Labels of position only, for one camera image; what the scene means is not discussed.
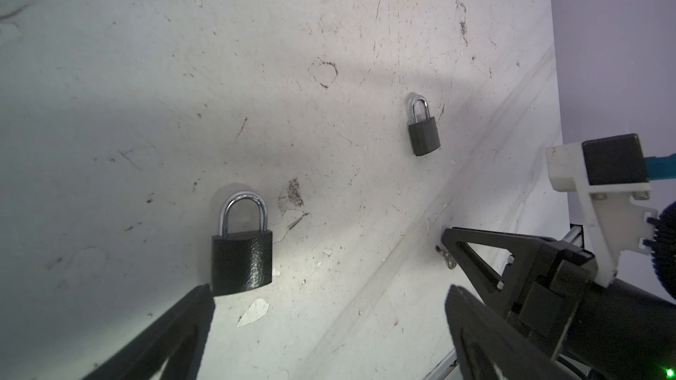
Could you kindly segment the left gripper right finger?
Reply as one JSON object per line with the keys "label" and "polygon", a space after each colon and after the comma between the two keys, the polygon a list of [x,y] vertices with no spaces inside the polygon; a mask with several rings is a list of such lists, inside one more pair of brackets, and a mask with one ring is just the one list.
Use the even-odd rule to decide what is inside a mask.
{"label": "left gripper right finger", "polygon": [[445,314],[465,379],[571,379],[556,364],[581,302],[579,284],[452,285]]}

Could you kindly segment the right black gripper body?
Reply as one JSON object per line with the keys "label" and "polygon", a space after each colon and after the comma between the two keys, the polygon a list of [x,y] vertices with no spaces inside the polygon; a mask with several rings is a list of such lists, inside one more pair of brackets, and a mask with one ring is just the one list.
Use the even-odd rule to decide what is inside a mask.
{"label": "right black gripper body", "polygon": [[593,281],[592,253],[549,239],[509,239],[499,313],[548,357],[569,355],[607,379],[675,377],[675,306],[615,280]]}

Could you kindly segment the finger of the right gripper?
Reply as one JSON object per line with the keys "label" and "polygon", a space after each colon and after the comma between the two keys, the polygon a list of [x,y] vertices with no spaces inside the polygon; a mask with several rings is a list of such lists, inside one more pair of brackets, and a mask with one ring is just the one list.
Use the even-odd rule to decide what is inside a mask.
{"label": "finger of the right gripper", "polygon": [[[471,281],[484,304],[506,317],[514,304],[521,301],[532,270],[541,266],[536,261],[540,248],[553,243],[554,239],[453,227],[444,231],[441,242]],[[505,250],[514,257],[514,261],[499,274],[475,251],[474,245]]]}

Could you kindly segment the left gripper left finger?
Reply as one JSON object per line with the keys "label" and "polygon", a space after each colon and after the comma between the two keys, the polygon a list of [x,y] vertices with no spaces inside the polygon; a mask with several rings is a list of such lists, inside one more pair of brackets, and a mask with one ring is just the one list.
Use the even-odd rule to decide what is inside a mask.
{"label": "left gripper left finger", "polygon": [[190,290],[87,379],[196,379],[215,302],[209,285]]}

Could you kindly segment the small silver key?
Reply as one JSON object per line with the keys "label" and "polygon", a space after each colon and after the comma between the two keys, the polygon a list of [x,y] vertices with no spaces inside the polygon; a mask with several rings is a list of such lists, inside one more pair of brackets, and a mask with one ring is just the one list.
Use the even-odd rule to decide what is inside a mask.
{"label": "small silver key", "polygon": [[437,252],[439,255],[442,256],[442,258],[443,258],[444,261],[445,261],[446,266],[447,266],[449,269],[453,270],[453,269],[455,269],[455,268],[457,267],[458,263],[457,263],[457,261],[455,260],[455,258],[449,253],[449,251],[447,251],[447,250],[446,250],[445,248],[443,248],[442,246],[435,246],[435,250],[436,250],[436,252]]}

